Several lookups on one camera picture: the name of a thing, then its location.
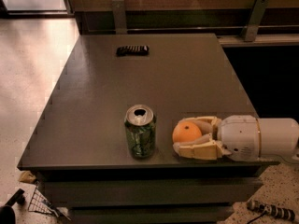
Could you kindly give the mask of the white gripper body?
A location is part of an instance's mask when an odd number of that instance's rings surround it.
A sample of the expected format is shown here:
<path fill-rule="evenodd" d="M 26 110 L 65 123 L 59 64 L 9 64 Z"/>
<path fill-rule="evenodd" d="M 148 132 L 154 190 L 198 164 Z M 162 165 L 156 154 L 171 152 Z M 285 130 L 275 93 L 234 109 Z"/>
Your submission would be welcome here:
<path fill-rule="evenodd" d="M 233 115 L 218 125 L 217 140 L 225 155 L 233 161 L 256 161 L 259 158 L 260 131 L 256 118 Z"/>

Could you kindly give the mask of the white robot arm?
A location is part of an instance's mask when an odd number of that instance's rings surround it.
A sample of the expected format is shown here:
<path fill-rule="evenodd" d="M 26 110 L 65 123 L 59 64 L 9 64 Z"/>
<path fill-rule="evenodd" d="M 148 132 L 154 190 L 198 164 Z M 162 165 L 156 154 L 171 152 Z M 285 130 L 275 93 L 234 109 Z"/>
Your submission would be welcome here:
<path fill-rule="evenodd" d="M 299 126 L 294 119 L 258 119 L 251 115 L 186 118 L 172 133 L 173 149 L 183 158 L 257 161 L 279 157 L 298 162 Z"/>

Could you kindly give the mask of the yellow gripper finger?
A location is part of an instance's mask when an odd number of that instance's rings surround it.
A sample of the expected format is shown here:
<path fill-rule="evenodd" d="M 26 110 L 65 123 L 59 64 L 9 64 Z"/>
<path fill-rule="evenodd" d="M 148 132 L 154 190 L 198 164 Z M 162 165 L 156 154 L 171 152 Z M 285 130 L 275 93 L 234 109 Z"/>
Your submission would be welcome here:
<path fill-rule="evenodd" d="M 206 161 L 214 161 L 223 156 L 231 155 L 222 141 L 214 140 L 211 133 L 194 141 L 176 142 L 173 149 L 180 157 Z"/>
<path fill-rule="evenodd" d="M 182 119 L 181 121 L 188 121 L 194 123 L 202 132 L 202 134 L 215 134 L 218 126 L 221 124 L 221 119 L 215 116 L 192 117 Z"/>

